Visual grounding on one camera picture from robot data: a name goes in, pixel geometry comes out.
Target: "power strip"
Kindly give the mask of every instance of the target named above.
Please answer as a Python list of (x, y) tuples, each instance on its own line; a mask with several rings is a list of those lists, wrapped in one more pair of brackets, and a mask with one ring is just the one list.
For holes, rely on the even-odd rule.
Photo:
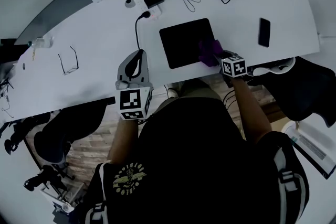
[(148, 9), (144, 0), (134, 0), (134, 1), (141, 14), (147, 10), (151, 13), (151, 17), (147, 18), (146, 20), (156, 20), (161, 15), (161, 10), (159, 9), (158, 6)]

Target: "printed logo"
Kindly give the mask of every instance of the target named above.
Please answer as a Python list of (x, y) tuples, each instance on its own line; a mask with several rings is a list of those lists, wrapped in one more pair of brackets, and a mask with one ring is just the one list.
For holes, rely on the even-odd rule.
[(135, 165), (131, 163), (123, 167), (119, 174), (114, 177), (116, 180), (113, 181), (113, 187), (116, 188), (116, 192), (121, 195), (132, 194), (135, 187), (138, 187), (139, 181), (146, 175), (143, 171), (144, 167), (138, 163)]

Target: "charger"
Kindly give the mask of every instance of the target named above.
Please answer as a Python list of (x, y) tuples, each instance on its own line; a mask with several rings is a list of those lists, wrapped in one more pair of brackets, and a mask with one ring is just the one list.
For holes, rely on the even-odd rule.
[(147, 8), (150, 9), (150, 8), (164, 2), (164, 0), (144, 0), (144, 2), (146, 3)]

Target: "smartphone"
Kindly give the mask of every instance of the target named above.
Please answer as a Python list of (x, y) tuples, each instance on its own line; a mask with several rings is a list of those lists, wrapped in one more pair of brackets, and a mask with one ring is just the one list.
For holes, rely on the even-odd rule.
[(271, 31), (271, 22), (260, 18), (258, 43), (264, 47), (269, 47), (269, 36)]

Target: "backpack strap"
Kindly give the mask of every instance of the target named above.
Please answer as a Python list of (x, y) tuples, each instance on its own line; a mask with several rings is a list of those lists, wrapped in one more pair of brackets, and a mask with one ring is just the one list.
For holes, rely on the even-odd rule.
[(300, 209), (298, 212), (298, 216), (296, 222), (300, 219), (303, 209), (304, 203), (306, 200), (306, 187), (303, 181), (303, 178), (299, 174), (294, 174), (290, 170), (286, 170), (286, 157), (280, 148), (275, 156), (274, 162), (277, 166), (278, 170), (278, 184), (279, 184), (279, 193), (280, 193), (280, 224), (286, 223), (286, 216), (287, 216), (287, 193), (298, 190), (294, 178), (299, 179), (300, 183), (300, 190), (301, 190), (301, 201), (300, 201)]
[(111, 161), (106, 161), (102, 163), (99, 167), (99, 176), (101, 181), (101, 189), (103, 191), (103, 202), (96, 204), (93, 208), (91, 208), (85, 218), (85, 224), (91, 223), (99, 223), (99, 224), (108, 224), (108, 217), (107, 217), (107, 205), (106, 205), (106, 196), (104, 190), (104, 165)]
[(101, 181), (101, 189), (103, 191), (103, 201), (106, 201), (106, 196), (105, 196), (105, 190), (104, 190), (104, 165), (106, 163), (110, 163), (111, 161), (106, 161), (102, 163), (99, 167), (99, 176), (100, 176), (100, 181)]

